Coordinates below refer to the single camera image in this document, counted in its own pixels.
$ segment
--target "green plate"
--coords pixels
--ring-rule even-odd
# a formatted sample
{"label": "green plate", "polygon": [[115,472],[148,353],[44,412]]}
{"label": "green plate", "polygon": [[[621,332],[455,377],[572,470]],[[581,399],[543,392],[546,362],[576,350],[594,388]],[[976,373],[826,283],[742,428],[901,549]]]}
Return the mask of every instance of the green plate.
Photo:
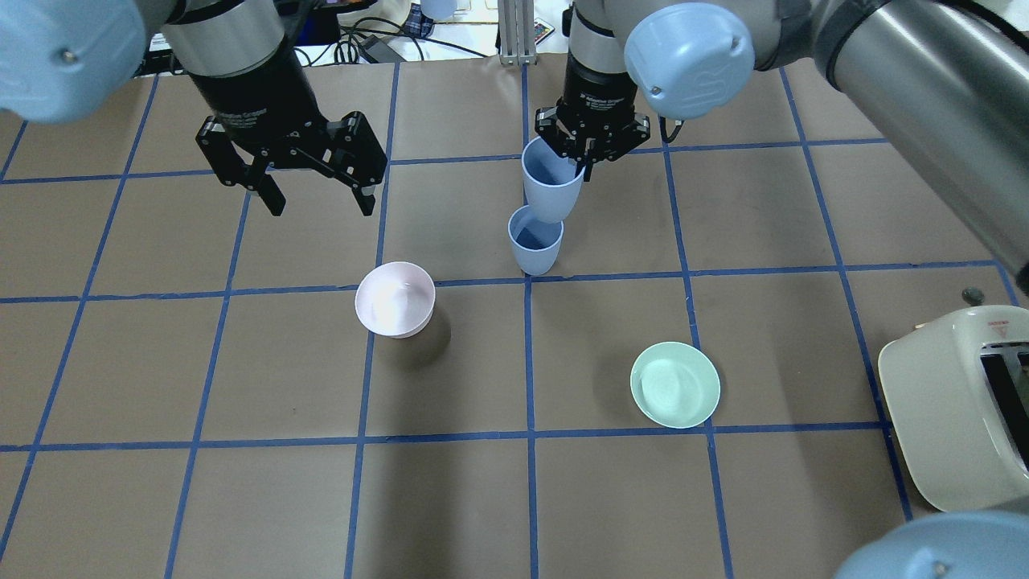
{"label": "green plate", "polygon": [[701,351],[681,342],[654,345],[636,359],[630,376],[636,406],[654,423],[688,429],[718,406],[721,381]]}

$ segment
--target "metal bracket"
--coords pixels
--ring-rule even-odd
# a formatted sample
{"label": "metal bracket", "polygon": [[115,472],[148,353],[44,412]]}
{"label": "metal bracket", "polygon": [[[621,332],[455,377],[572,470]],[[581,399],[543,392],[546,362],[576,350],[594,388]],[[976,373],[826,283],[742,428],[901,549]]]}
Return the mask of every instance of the metal bracket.
{"label": "metal bracket", "polygon": [[500,64],[536,64],[536,25],[533,0],[498,0]]}

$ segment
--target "silver robot arm tube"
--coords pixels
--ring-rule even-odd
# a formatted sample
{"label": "silver robot arm tube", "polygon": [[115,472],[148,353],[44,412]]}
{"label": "silver robot arm tube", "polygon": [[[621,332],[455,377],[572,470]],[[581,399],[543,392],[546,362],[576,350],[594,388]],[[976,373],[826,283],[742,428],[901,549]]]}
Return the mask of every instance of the silver robot arm tube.
{"label": "silver robot arm tube", "polygon": [[1029,53],[953,8],[894,0],[832,75],[1029,293]]}

